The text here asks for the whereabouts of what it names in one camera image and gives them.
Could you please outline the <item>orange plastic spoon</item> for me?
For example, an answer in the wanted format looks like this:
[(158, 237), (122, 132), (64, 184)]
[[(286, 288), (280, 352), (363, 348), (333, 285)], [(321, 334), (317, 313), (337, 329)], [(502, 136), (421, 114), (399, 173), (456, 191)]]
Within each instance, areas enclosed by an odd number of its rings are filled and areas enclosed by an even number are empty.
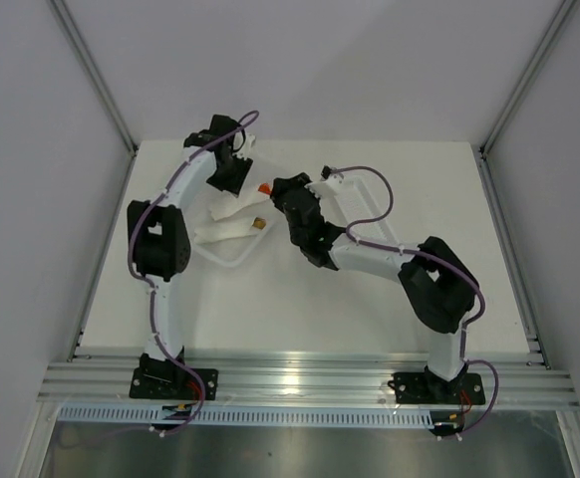
[(267, 183), (262, 183), (259, 185), (258, 191), (263, 193), (263, 194), (270, 195), (271, 194), (271, 187)]

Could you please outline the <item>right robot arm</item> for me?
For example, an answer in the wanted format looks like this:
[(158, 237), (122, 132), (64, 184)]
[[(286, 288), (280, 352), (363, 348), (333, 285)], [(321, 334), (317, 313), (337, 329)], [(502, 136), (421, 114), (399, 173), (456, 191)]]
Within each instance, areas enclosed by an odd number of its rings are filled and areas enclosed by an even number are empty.
[(326, 166), (313, 181), (304, 172), (272, 182), (270, 199), (287, 220), (290, 241), (318, 268), (362, 272), (403, 287), (417, 318), (432, 331), (426, 388), (445, 402), (459, 394), (467, 326), (484, 312), (485, 303), (475, 277), (448, 245), (431, 236), (414, 248), (374, 242), (353, 232), (362, 224), (384, 220), (381, 215), (359, 218), (342, 227), (327, 221), (323, 199), (356, 188), (350, 167)]

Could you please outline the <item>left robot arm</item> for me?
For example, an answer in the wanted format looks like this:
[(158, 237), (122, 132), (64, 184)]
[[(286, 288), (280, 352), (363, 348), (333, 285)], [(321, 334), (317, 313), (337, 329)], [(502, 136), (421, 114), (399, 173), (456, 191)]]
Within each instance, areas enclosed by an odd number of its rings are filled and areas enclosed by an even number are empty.
[(152, 376), (152, 386), (167, 398), (180, 396), (187, 386), (183, 332), (178, 323), (171, 290), (188, 266), (191, 245), (184, 213), (205, 186), (237, 196), (253, 160), (242, 149), (246, 129), (259, 111), (241, 119), (215, 115), (210, 126), (191, 133), (182, 144), (182, 162), (158, 196), (151, 201), (132, 201), (127, 208), (127, 263), (133, 278), (149, 290), (149, 339), (145, 353), (150, 359), (168, 361)]

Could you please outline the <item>white paper napkin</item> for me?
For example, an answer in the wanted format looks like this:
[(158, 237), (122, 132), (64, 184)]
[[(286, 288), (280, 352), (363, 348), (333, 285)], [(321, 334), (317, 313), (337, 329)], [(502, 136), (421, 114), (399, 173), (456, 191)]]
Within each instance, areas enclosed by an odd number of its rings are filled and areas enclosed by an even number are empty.
[(268, 199), (269, 195), (260, 192), (258, 189), (248, 189), (237, 196), (226, 192), (220, 194), (210, 202), (208, 211), (211, 218), (218, 221), (233, 216), (244, 208), (262, 203)]

